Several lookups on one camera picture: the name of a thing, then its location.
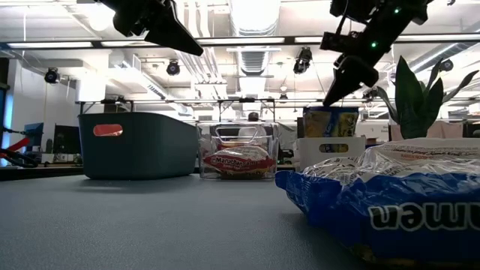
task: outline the gray table surface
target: gray table surface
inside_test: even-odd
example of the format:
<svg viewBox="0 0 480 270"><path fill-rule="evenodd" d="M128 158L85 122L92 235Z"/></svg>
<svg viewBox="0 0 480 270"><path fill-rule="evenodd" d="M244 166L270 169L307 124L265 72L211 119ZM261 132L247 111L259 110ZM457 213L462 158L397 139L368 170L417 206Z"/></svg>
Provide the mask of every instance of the gray table surface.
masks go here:
<svg viewBox="0 0 480 270"><path fill-rule="evenodd" d="M363 269L273 181L0 182L0 269Z"/></svg>

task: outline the gray plastic basket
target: gray plastic basket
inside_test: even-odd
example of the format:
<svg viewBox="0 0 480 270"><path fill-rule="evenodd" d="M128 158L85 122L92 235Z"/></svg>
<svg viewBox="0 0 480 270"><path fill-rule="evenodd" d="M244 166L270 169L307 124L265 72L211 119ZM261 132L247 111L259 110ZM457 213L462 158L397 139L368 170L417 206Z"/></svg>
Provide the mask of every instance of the gray plastic basket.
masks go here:
<svg viewBox="0 0 480 270"><path fill-rule="evenodd" d="M161 179L194 171L194 126L148 112L83 114L78 118L83 169L90 179ZM121 132L109 136L94 133L107 125L120 125Z"/></svg>

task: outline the clear plastic bin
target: clear plastic bin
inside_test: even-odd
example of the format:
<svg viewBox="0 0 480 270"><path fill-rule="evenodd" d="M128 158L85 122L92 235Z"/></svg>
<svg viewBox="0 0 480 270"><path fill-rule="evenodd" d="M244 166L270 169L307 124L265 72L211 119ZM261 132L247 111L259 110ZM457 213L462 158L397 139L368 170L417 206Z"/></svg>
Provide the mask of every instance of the clear plastic bin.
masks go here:
<svg viewBox="0 0 480 270"><path fill-rule="evenodd" d="M200 177L273 179L277 172L278 125L264 122L196 126Z"/></svg>

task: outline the maruchan ramen package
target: maruchan ramen package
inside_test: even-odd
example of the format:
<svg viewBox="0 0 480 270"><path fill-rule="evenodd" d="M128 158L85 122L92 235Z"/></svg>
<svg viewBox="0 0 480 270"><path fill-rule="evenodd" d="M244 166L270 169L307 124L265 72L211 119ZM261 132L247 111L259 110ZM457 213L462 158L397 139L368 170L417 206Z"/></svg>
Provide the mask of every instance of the maruchan ramen package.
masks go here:
<svg viewBox="0 0 480 270"><path fill-rule="evenodd" d="M222 178L261 178L275 160L257 145L243 145L225 148L203 159L209 167L215 168Z"/></svg>
<svg viewBox="0 0 480 270"><path fill-rule="evenodd" d="M353 137L359 118L358 107L305 107L303 108L306 138ZM322 152L346 152L345 145L323 145Z"/></svg>
<svg viewBox="0 0 480 270"><path fill-rule="evenodd" d="M478 267L479 141L389 142L275 182L311 225L370 263Z"/></svg>

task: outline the white box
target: white box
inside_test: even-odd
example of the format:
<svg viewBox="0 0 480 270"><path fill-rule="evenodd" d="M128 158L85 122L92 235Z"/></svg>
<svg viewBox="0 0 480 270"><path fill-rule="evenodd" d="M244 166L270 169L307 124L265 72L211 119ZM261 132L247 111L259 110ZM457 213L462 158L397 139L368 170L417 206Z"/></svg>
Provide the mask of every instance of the white box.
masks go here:
<svg viewBox="0 0 480 270"><path fill-rule="evenodd" d="M346 144L348 150L342 153L321 152L320 146L324 144ZM359 157L364 151L364 137L301 138L296 140L295 159L298 163L295 168L297 171L302 171L329 158Z"/></svg>

